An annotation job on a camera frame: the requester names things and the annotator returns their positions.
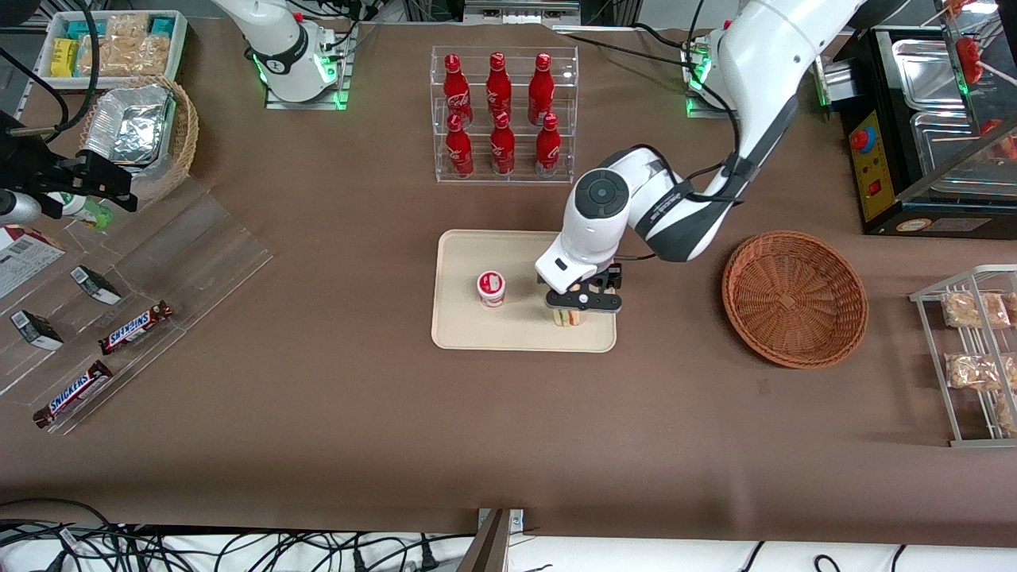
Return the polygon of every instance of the emergency stop button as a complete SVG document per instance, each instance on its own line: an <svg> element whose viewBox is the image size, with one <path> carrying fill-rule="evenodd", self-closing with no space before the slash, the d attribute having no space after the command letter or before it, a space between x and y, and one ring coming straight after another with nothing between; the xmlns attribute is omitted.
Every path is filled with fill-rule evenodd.
<svg viewBox="0 0 1017 572"><path fill-rule="evenodd" d="M864 155L876 147L876 129L864 127L851 133L851 149Z"/></svg>

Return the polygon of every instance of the plastic bottle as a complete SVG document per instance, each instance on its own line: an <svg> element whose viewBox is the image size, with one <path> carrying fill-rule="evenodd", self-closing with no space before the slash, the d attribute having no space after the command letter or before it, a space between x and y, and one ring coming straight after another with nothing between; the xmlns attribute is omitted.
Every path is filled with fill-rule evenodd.
<svg viewBox="0 0 1017 572"><path fill-rule="evenodd" d="M491 168L499 175L507 175L516 169L516 134L508 126L508 114L503 111L494 116Z"/></svg>
<svg viewBox="0 0 1017 572"><path fill-rule="evenodd" d="M487 109L491 117L505 112L512 120L512 80L505 72L505 56L501 52L491 54L491 72L487 75Z"/></svg>
<svg viewBox="0 0 1017 572"><path fill-rule="evenodd" d="M445 56L445 81L444 81L445 103L448 105L448 113L458 115L463 120L463 128L473 123L473 107L470 105L470 83L463 75L463 68L459 61L459 56L448 54Z"/></svg>
<svg viewBox="0 0 1017 572"><path fill-rule="evenodd" d="M50 198L63 205L63 216L81 221L88 228L103 229L113 220L109 207L100 205L87 196L69 192L48 192Z"/></svg>
<svg viewBox="0 0 1017 572"><path fill-rule="evenodd" d="M554 103L554 78L551 77L551 56L541 52L537 54L537 68L530 79L530 110L527 119L533 125L540 126L544 115L551 111Z"/></svg>
<svg viewBox="0 0 1017 572"><path fill-rule="evenodd" d="M561 135L558 134L558 116L554 113L544 115L544 127L537 134L537 175L547 179L554 176L558 169L558 152L561 148Z"/></svg>
<svg viewBox="0 0 1017 572"><path fill-rule="evenodd" d="M448 116L448 134L445 135L448 159L456 169L456 176L465 179L473 174L473 149L470 135L463 130L463 120L458 115Z"/></svg>

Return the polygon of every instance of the beige tray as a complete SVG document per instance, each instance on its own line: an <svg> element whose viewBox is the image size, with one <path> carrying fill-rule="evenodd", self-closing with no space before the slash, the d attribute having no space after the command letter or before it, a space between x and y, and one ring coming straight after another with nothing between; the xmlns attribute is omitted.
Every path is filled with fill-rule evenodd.
<svg viewBox="0 0 1017 572"><path fill-rule="evenodd" d="M583 312L576 327L554 325L544 304L547 286L537 284L533 263L554 240L553 232L450 230L438 240L431 339L444 349L579 351L614 346L613 313ZM505 278L505 302L480 303L477 277L487 270Z"/></svg>

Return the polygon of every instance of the white container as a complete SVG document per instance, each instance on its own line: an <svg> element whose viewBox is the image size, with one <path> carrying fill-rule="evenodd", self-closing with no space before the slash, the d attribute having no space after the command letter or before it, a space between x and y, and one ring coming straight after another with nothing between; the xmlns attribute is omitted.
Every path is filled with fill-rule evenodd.
<svg viewBox="0 0 1017 572"><path fill-rule="evenodd" d="M92 12L92 17L99 20L109 19L114 14L148 14L148 19L156 17L173 18L173 36L170 38L170 57L166 62L166 71L163 77L175 79L177 70L180 68L180 57L184 52L184 38L187 36L187 18L176 10L97 10ZM86 90L88 89L88 77L54 77L50 72L50 63L53 62L53 41L57 38L65 38L67 34L67 22L84 21L84 14L81 12L57 12L50 20L50 25L46 28L46 42L43 44L43 53L39 59L39 76L47 83L57 90ZM135 76L107 77L100 75L96 88L99 90L111 90L120 88L133 79Z"/></svg>
<svg viewBox="0 0 1017 572"><path fill-rule="evenodd" d="M477 277L477 293L487 307L498 307L505 301L505 278L489 270Z"/></svg>

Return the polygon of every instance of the red and white cup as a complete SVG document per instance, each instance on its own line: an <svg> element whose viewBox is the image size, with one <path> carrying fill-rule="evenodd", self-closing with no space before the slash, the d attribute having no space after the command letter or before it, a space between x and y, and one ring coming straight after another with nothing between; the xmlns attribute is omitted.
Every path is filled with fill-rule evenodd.
<svg viewBox="0 0 1017 572"><path fill-rule="evenodd" d="M498 307L505 301L505 279L489 270L477 278L477 292L480 301L487 307Z"/></svg>

